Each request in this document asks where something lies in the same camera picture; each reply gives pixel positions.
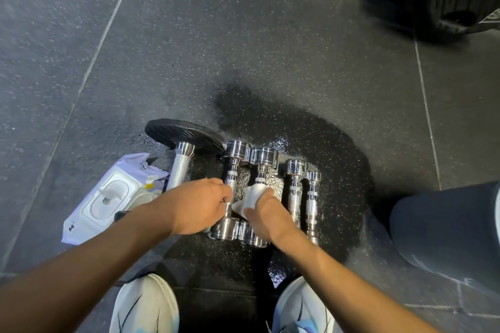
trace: sneaker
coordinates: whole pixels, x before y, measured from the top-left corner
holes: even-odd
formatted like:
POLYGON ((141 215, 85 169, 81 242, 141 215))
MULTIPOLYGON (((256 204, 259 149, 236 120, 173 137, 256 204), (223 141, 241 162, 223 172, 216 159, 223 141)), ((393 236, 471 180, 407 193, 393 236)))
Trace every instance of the sneaker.
POLYGON ((304 277, 295 279, 278 299, 272 318, 272 333, 333 332, 342 331, 327 307, 304 277))
POLYGON ((177 333, 179 307, 168 283, 150 273, 122 287, 109 333, 177 333))

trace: hand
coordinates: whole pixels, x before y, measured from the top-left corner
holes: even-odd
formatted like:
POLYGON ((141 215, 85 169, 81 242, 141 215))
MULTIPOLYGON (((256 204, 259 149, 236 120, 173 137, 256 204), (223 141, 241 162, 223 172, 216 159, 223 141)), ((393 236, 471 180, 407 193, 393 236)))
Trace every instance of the hand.
POLYGON ((215 224, 232 197, 231 187, 221 179, 205 178, 182 183, 132 212, 142 209, 161 235, 189 235, 215 224))
POLYGON ((289 212, 274 196, 272 188, 266 189, 255 204, 255 209, 245 208, 243 211, 255 234, 266 241, 271 241, 279 248, 281 240, 297 228, 289 212))

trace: wet wipes pack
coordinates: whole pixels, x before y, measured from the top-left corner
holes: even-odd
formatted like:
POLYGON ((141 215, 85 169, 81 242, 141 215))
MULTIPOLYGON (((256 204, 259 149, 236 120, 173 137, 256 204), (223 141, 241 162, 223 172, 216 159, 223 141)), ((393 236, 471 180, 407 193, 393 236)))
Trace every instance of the wet wipes pack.
POLYGON ((131 210, 160 195, 169 173, 148 165, 148 156, 121 157, 65 220, 62 242, 79 245, 109 227, 116 212, 131 210))

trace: gym floor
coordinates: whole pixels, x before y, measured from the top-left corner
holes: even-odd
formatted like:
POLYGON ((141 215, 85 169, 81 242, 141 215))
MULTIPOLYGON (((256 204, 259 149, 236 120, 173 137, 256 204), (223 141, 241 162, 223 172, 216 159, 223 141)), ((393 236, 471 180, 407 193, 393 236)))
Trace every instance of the gym floor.
MULTIPOLYGON (((304 156, 323 172, 330 254, 443 332, 499 331, 500 300, 407 264, 374 213, 500 178, 500 32, 434 46, 400 15, 386 0, 3 0, 1 282, 69 247, 63 221, 120 156, 167 167, 143 128, 169 117, 304 156)), ((198 158, 191 175, 220 171, 198 158)), ((293 272, 203 235, 123 280, 151 267, 182 331, 264 331, 293 272)), ((80 332, 108 331, 118 286, 80 332)))

